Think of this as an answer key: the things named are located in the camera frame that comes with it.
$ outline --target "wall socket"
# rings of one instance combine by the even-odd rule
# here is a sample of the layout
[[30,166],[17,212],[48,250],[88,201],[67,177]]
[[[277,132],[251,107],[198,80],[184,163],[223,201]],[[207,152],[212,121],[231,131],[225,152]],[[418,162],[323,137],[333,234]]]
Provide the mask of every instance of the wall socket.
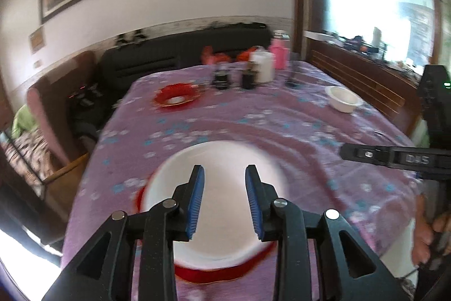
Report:
[[39,59],[39,60],[37,60],[37,61],[35,61],[33,63],[33,68],[34,69],[39,68],[40,66],[42,66],[42,60],[41,59]]

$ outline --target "green cloth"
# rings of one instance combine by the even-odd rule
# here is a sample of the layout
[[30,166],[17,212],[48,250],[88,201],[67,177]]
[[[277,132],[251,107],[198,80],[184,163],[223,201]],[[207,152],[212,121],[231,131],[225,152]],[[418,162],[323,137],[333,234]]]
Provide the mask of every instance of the green cloth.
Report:
[[38,125],[35,118],[31,115],[28,106],[22,106],[19,111],[14,116],[13,122],[13,132],[11,134],[12,139],[17,139],[20,137],[22,132],[32,132],[37,129]]

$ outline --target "large white bowl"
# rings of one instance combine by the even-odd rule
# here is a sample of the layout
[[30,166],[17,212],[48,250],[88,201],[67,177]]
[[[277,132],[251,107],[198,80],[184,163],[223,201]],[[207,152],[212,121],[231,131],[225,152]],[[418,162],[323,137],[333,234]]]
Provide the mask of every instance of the large white bowl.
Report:
[[326,94],[331,106],[342,113],[351,113],[364,103],[358,95],[344,87],[327,86]]
[[215,141],[186,148],[157,170],[143,196],[141,211],[172,197],[177,185],[188,182],[194,165],[205,169],[205,188],[197,231],[190,242],[174,242],[175,264],[188,269],[223,269],[246,263],[263,251],[254,232],[244,173],[257,167],[262,182],[286,195],[278,165],[259,149],[239,142]]

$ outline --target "purple tablecloth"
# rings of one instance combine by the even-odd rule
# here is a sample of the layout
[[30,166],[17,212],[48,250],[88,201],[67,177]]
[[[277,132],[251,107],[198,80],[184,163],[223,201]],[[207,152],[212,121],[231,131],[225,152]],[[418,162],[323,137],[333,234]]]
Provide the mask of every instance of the purple tablecloth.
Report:
[[[63,266],[113,211],[135,212],[137,191],[161,163],[188,146],[215,140],[242,141],[266,151],[286,176],[289,200],[311,212],[336,208],[370,246],[384,252],[413,215],[413,175],[343,161],[338,151],[343,142],[393,145],[375,129],[398,145],[412,143],[368,104],[353,114],[334,110],[324,87],[340,83],[310,64],[301,66],[303,84],[296,90],[285,87],[288,72],[279,71],[273,82],[253,91],[209,88],[179,111],[157,109],[155,92],[172,83],[206,82],[211,66],[136,81],[105,127],[85,172],[68,224]],[[233,66],[235,82],[239,67]],[[199,286],[177,280],[179,300],[271,300],[275,257],[271,254],[232,282]]]

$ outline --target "small white bowl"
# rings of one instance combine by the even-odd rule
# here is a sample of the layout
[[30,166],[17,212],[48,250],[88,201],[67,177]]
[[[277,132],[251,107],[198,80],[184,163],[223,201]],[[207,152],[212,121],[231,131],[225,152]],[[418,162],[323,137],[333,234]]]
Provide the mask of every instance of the small white bowl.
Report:
[[326,94],[329,96],[331,106],[342,113],[350,114],[364,103],[358,95],[344,87],[327,86]]

